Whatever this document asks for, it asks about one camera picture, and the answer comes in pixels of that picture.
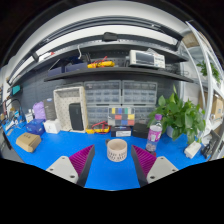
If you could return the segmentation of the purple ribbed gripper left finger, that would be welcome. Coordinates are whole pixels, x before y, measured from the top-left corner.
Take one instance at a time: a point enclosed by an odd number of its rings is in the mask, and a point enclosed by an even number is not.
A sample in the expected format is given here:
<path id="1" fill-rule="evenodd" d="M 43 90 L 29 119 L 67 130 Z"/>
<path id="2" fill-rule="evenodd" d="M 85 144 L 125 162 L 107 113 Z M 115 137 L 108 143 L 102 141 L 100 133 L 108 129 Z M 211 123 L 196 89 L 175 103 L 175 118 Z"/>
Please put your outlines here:
<path id="1" fill-rule="evenodd" d="M 94 155 L 95 146 L 90 145 L 70 157 L 59 157 L 47 168 L 47 171 L 74 184 L 84 187 Z"/>

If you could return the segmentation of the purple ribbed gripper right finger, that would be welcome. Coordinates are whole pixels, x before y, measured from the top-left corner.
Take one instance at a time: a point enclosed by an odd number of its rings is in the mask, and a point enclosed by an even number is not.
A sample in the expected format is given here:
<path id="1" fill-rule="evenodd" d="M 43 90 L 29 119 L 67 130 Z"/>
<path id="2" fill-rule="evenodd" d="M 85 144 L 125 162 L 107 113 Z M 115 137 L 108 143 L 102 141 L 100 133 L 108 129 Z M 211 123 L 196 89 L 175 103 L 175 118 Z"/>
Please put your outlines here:
<path id="1" fill-rule="evenodd" d="M 178 171 L 166 157 L 155 157 L 146 150 L 135 145 L 131 146 L 131 156 L 141 187 Z"/>

